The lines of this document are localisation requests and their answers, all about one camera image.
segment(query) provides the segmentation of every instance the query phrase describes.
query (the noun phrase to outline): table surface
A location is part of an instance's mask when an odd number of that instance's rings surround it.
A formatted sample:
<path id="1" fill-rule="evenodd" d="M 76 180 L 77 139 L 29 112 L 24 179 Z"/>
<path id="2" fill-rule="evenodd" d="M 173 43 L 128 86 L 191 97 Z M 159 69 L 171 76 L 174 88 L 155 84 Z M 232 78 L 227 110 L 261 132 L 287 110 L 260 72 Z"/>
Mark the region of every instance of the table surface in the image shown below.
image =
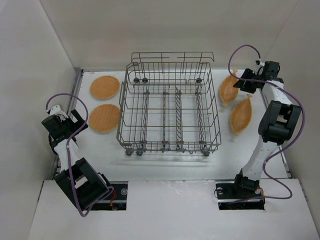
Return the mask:
<path id="1" fill-rule="evenodd" d="M 102 104 L 114 104 L 119 107 L 119 92 L 108 100 L 98 100 L 90 94 L 91 83 L 104 75 L 114 76 L 120 82 L 125 78 L 124 71 L 85 72 L 78 96 L 87 105 L 89 114 Z M 110 181 L 234 179 L 256 147 L 258 126 L 266 108 L 260 92 L 257 91 L 251 98 L 251 123 L 238 136 L 234 136 L 230 127 L 230 114 L 233 108 L 247 97 L 247 93 L 239 91 L 237 98 L 232 103 L 223 106 L 219 97 L 219 87 L 228 75 L 227 69 L 212 70 L 222 144 L 209 157 L 204 157 L 201 153 L 191 155 L 176 152 L 165 154 L 147 152 L 142 156 L 134 153 L 132 156 L 126 156 L 124 148 L 116 139 L 117 129 L 99 134 L 90 126 L 76 137 L 79 157 L 85 157 L 95 170 L 105 174 Z M 76 109 L 85 118 L 86 113 L 80 102 L 76 103 Z M 266 168 L 275 178 L 288 177 L 281 155 L 272 159 Z"/>
<path id="2" fill-rule="evenodd" d="M 265 210 L 219 210 L 215 181 L 129 181 L 127 210 L 92 211 L 82 218 L 54 181 L 45 181 L 29 240 L 319 240 L 297 179 L 282 179 L 288 200 Z M 287 196 L 262 179 L 267 196 Z"/>

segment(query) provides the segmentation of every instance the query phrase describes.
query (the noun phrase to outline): wall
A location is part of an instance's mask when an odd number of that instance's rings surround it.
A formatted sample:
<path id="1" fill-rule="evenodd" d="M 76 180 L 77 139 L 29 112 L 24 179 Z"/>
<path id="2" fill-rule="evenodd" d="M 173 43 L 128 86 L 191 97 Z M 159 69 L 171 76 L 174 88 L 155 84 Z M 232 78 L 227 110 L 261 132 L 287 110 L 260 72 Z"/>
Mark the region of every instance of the wall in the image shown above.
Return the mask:
<path id="1" fill-rule="evenodd" d="M 38 0 L 0 1 L 0 73 L 0 238 L 25 240 L 54 158 L 46 101 L 75 77 Z"/>
<path id="2" fill-rule="evenodd" d="M 294 178 L 299 178 L 320 232 L 319 55 L 320 1 L 300 0 L 267 58 L 280 62 L 285 89 L 297 96 L 306 111 L 304 132 L 285 153 Z"/>
<path id="3" fill-rule="evenodd" d="M 215 68 L 242 44 L 265 56 L 298 0 L 40 1 L 75 67 L 123 70 L 132 52 L 212 51 Z"/>

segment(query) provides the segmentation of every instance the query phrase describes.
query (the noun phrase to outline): orange leaf-shaped dish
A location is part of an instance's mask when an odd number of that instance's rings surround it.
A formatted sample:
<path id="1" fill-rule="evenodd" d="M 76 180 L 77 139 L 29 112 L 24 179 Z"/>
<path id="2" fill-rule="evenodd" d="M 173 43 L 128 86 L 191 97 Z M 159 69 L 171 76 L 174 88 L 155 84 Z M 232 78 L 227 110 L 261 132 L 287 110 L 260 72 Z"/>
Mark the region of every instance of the orange leaf-shaped dish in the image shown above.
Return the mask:
<path id="1" fill-rule="evenodd" d="M 230 123 L 234 135 L 238 135 L 238 133 L 248 127 L 251 121 L 252 105 L 250 98 L 252 96 L 250 94 L 248 94 L 247 96 L 248 97 L 246 99 L 238 103 L 237 106 L 235 106 L 232 110 Z"/>
<path id="2" fill-rule="evenodd" d="M 233 71 L 234 75 L 237 75 L 236 72 L 238 72 L 238 70 L 233 69 L 232 71 Z M 220 97 L 223 101 L 224 106 L 227 106 L 229 103 L 231 103 L 237 97 L 238 92 L 239 92 L 239 88 L 234 87 L 234 84 L 237 81 L 238 80 L 236 78 L 229 75 L 221 83 L 219 93 L 220 93 Z"/>

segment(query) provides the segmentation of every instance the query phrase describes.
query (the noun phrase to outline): wicker placemat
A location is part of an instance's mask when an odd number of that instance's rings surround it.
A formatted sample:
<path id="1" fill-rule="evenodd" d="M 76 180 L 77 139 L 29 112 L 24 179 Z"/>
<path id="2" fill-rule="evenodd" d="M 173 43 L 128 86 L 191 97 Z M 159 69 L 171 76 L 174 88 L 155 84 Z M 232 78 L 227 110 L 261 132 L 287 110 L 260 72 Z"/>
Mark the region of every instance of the wicker placemat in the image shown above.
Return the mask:
<path id="1" fill-rule="evenodd" d="M 118 126 L 120 109 L 112 104 L 97 106 L 90 114 L 89 124 L 97 132 L 106 133 Z"/>
<path id="2" fill-rule="evenodd" d="M 98 99 L 108 99 L 116 95 L 119 88 L 120 83 L 114 76 L 101 76 L 91 84 L 90 93 Z"/>

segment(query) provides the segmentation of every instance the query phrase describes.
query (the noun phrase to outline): metal wire basket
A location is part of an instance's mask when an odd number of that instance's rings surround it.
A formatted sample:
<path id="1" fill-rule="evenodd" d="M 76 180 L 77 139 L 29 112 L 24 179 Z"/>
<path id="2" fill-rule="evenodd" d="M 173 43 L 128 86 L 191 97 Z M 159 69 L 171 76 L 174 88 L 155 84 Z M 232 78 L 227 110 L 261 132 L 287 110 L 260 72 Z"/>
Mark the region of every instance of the metal wire basket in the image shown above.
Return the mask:
<path id="1" fill-rule="evenodd" d="M 221 144 L 212 52 L 134 52 L 120 90 L 116 138 L 136 152 L 201 152 Z"/>

